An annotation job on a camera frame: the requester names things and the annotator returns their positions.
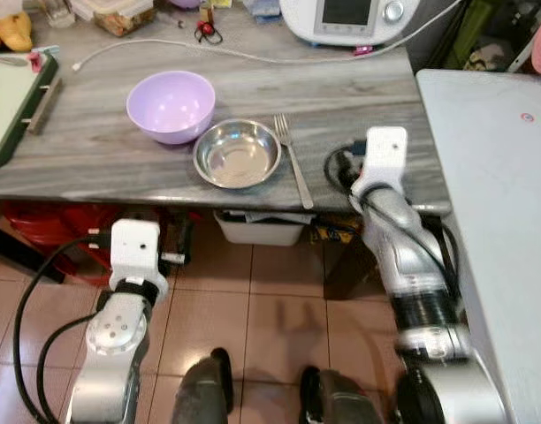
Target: marble surface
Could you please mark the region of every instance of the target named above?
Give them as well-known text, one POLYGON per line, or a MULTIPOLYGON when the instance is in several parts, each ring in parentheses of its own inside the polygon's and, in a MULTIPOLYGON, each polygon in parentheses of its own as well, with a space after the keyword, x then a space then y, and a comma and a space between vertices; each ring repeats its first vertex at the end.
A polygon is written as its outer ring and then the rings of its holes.
MULTIPOLYGON (((267 57, 347 57, 343 49, 311 48, 284 24, 256 25, 242 7, 219 10, 221 48, 267 57)), ((161 16, 124 40, 162 38, 195 43, 196 13, 178 29, 161 16)), ((404 49, 356 62, 265 64, 162 44, 136 44, 96 57, 80 72, 72 64, 119 39, 92 24, 56 30, 33 16, 37 45, 60 46, 65 86, 42 135, 26 135, 0 168, 0 199, 123 201, 182 206, 302 210, 288 155, 265 183, 224 190, 200 178, 192 145, 169 148, 129 120, 129 91, 155 72, 186 70, 216 89, 214 123, 229 117, 270 125, 276 113, 290 120, 294 148, 316 211, 351 212, 323 174, 328 152, 362 137, 373 125, 408 129, 404 186, 415 205, 449 207, 427 117, 404 49)))

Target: purple bowl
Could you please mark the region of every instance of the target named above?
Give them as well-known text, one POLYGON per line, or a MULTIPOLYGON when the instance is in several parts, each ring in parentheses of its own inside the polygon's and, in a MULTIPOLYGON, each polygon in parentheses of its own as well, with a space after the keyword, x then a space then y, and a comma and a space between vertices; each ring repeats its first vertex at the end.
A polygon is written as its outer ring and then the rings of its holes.
POLYGON ((181 7, 182 9, 193 9, 194 7, 198 7, 202 0, 169 0, 172 4, 176 4, 178 7, 181 7))
POLYGON ((127 115, 152 139, 183 144, 210 126, 216 93, 210 82, 185 71, 156 73, 127 96, 127 115))

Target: green cutting board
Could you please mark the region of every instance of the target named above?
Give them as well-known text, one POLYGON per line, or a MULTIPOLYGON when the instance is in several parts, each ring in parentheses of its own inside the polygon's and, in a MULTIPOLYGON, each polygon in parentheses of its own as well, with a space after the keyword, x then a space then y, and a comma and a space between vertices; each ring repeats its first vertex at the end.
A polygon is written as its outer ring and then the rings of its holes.
MULTIPOLYGON (((2 57, 27 58, 27 54, 5 54, 2 57)), ((0 166, 9 162, 15 147, 27 129, 25 119, 30 119, 57 73, 58 63, 54 57, 42 57, 39 73, 31 64, 11 66, 0 63, 0 166)))

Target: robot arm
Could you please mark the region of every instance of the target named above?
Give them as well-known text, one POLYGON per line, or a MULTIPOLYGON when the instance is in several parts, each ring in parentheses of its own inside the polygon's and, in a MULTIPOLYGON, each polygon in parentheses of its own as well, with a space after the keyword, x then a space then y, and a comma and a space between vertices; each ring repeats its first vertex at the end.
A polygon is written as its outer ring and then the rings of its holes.
POLYGON ((134 220, 111 229, 113 293, 86 330, 86 359, 66 422, 134 422, 151 310, 168 292, 158 271, 159 232, 156 223, 134 220))
POLYGON ((459 324, 453 294, 441 272, 439 244, 408 205, 400 180, 407 152, 404 128, 367 132, 363 172, 352 187, 361 210, 363 241, 376 256, 400 332, 405 359, 455 360, 470 355, 469 332, 459 324))
POLYGON ((499 393, 471 346, 468 328, 459 323, 438 242, 402 195, 406 151, 403 128, 369 129, 363 171, 351 196, 362 212, 363 241, 377 258, 391 299, 396 351, 407 366, 397 389, 398 415, 406 424, 504 423, 499 393))

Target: white power cord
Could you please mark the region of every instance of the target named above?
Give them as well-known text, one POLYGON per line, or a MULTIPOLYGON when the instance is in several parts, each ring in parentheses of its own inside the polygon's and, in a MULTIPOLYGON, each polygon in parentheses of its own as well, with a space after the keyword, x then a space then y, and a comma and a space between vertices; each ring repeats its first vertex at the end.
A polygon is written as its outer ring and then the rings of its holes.
POLYGON ((102 53, 115 49, 120 46, 125 46, 128 44, 140 44, 142 42, 158 42, 161 44, 172 44, 175 46, 185 47, 187 49, 195 49, 200 51, 205 51, 209 53, 216 53, 219 55, 228 55, 228 56, 235 56, 235 57, 243 57, 245 59, 251 59, 256 60, 259 62, 265 62, 266 64, 325 64, 325 63, 332 63, 332 62, 351 62, 353 60, 361 60, 366 59, 368 57, 374 57, 382 55, 383 53, 386 53, 387 51, 390 51, 392 49, 396 49, 400 45, 404 44, 411 38, 417 36, 420 34, 425 28, 429 27, 431 24, 433 24, 436 20, 442 18, 447 13, 449 13, 455 6, 457 6, 459 3, 461 3, 463 0, 455 0, 453 3, 451 3, 449 6, 447 6, 443 11, 438 13, 436 16, 428 20, 425 24, 417 28, 414 32, 408 34, 406 37, 402 38, 401 40, 398 40, 397 42, 394 42, 393 44, 390 44, 386 47, 383 47, 382 49, 375 50, 369 54, 362 55, 362 56, 351 56, 351 57, 328 57, 328 58, 307 58, 307 59, 278 59, 278 58, 272 58, 272 57, 261 57, 256 55, 249 55, 248 53, 243 53, 237 50, 230 50, 230 49, 221 49, 219 47, 209 47, 209 46, 201 46, 198 44, 190 44, 189 42, 175 42, 171 40, 160 40, 156 38, 145 38, 142 40, 131 40, 127 42, 116 42, 111 44, 110 46, 104 47, 103 49, 96 50, 94 53, 91 53, 84 57, 79 62, 72 65, 72 69, 75 72, 78 72, 82 67, 92 60, 94 57, 101 55, 102 53))

